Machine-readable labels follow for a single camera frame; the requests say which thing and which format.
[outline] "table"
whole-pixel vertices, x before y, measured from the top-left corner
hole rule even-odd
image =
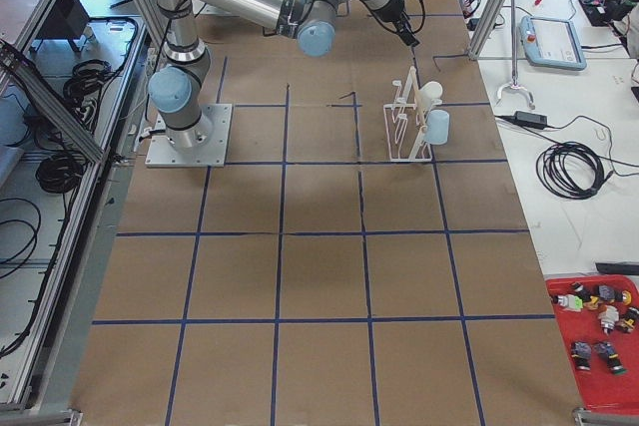
[[[559,18],[572,14],[568,2],[542,0],[535,7],[534,0],[517,0],[534,15]],[[572,21],[582,45],[618,42],[610,29],[591,27],[577,1],[573,2],[576,11]],[[493,31],[478,61],[495,115],[527,110],[522,96],[506,93],[501,102],[496,99],[497,89],[510,79],[509,15],[504,18],[505,25]],[[590,116],[612,130],[613,158],[633,163],[639,157],[639,104],[630,91],[636,62],[622,48],[585,51],[585,55],[588,67],[582,72],[538,68],[520,61],[519,82],[532,91],[535,112],[548,116],[550,125],[564,125],[578,115]],[[523,59],[521,48],[517,56]],[[538,155],[550,144],[509,124],[499,123],[499,133],[546,276],[592,273],[596,271],[594,261],[633,261],[639,257],[633,232],[639,219],[637,178],[613,177],[595,198],[585,202],[562,200],[544,189],[535,173]],[[588,121],[578,121],[550,137],[584,143],[600,155],[608,152],[604,129]],[[604,166],[607,172],[610,164],[604,162]],[[620,171],[633,172],[627,168]]]

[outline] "electronic device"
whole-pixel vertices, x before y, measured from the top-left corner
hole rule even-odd
[[[604,274],[639,275],[639,263],[630,261],[597,261],[595,262],[595,266],[597,267],[597,271]]]
[[[526,15],[519,32],[526,59],[532,65],[565,70],[586,68],[577,32],[569,20]]]
[[[583,13],[588,17],[588,22],[593,27],[605,27],[606,10],[601,0],[578,0],[579,5],[583,9]]]

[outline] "black cable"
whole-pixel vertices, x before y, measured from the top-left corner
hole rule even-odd
[[[572,178],[566,164],[576,161],[584,164],[593,173],[592,184],[580,187]],[[612,177],[613,171],[604,172],[599,156],[589,147],[578,142],[554,144],[537,158],[537,177],[545,188],[562,199],[587,200],[599,193]]]
[[[7,276],[10,276],[11,274],[15,273],[22,266],[24,266],[27,263],[27,261],[29,261],[29,259],[31,258],[31,255],[33,254],[33,252],[36,249],[36,246],[38,245],[38,233],[40,231],[40,226],[42,224],[42,214],[40,212],[40,209],[33,202],[31,202],[29,200],[26,200],[26,199],[21,199],[21,198],[11,198],[11,199],[0,200],[0,204],[7,203],[7,202],[22,202],[22,203],[30,205],[31,207],[33,207],[33,209],[34,209],[34,211],[36,213],[37,221],[36,221],[35,225],[33,225],[30,221],[26,221],[26,220],[20,219],[20,218],[12,218],[12,219],[6,219],[6,220],[3,220],[3,221],[0,221],[0,226],[5,225],[5,224],[19,223],[19,224],[24,224],[29,229],[31,229],[31,237],[26,242],[26,244],[18,252],[16,252],[12,256],[0,260],[0,264],[9,264],[14,259],[16,259],[18,256],[20,256],[23,252],[25,252],[27,249],[29,249],[29,251],[27,252],[26,256],[24,258],[22,258],[21,260],[19,260],[15,267],[10,269],[8,272],[3,273],[3,274],[0,275],[0,279],[6,278]]]
[[[623,44],[608,44],[608,45],[582,45],[584,50],[605,49],[606,47],[623,47]]]
[[[64,234],[67,230],[67,226],[71,218],[71,216],[69,215],[69,209],[75,202],[77,193],[78,193],[78,190],[75,189],[69,201],[69,208],[67,209],[65,207],[65,216],[64,216],[64,219],[62,220],[62,226],[58,233],[55,247],[51,254],[51,259],[49,260],[47,268],[45,269],[42,275],[42,281],[40,282],[40,288],[38,290],[36,299],[31,301],[31,303],[33,304],[33,308],[31,309],[31,316],[29,317],[29,320],[27,321],[27,325],[20,333],[16,334],[16,338],[11,343],[9,343],[6,346],[2,346],[2,348],[0,348],[0,359],[14,353],[22,345],[24,340],[31,334],[31,328],[33,327],[38,317],[38,312],[40,311],[40,305],[42,304],[42,299],[44,298],[47,285],[49,283],[49,277],[51,276],[51,272],[53,271],[53,268],[56,266],[58,262],[58,255],[60,254],[60,249],[62,248],[62,238],[64,237]]]
[[[503,116],[497,118],[508,123],[512,123],[508,120],[508,118]],[[553,144],[537,158],[537,176],[550,192],[565,199],[585,200],[597,195],[601,187],[603,187],[603,185],[613,175],[620,178],[639,176],[639,172],[633,174],[621,174],[617,171],[615,165],[623,165],[633,169],[639,169],[639,165],[622,162],[612,158],[612,130],[607,125],[592,119],[591,117],[579,115],[565,125],[560,127],[548,126],[548,128],[552,129],[554,132],[558,132],[566,129],[580,119],[592,122],[602,127],[607,132],[609,139],[607,157],[596,154],[592,151],[592,149],[578,142],[557,142],[550,137],[535,132],[534,130],[519,126],[526,132]],[[581,162],[592,170],[593,182],[589,188],[583,189],[579,187],[579,185],[572,179],[568,169],[565,168],[566,161],[568,160]],[[604,173],[602,161],[610,163],[611,171],[608,172],[608,174]]]
[[[36,170],[40,188],[48,194],[66,194],[80,184],[84,167],[68,152],[54,154]]]
[[[208,4],[203,4],[203,5],[202,5],[202,7],[200,8],[200,10],[198,11],[198,13],[194,15],[194,17],[195,17],[196,19],[198,18],[198,16],[199,16],[202,12],[204,12],[204,9],[206,9],[206,8],[207,8],[207,5],[208,5]]]

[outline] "metal base plate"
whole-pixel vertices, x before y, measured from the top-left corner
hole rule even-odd
[[[166,136],[157,135],[151,139],[147,167],[223,167],[227,157],[233,105],[206,105],[202,107],[202,113],[213,123],[211,137],[205,144],[192,149],[176,149]],[[164,120],[159,115],[155,129],[165,128]]]

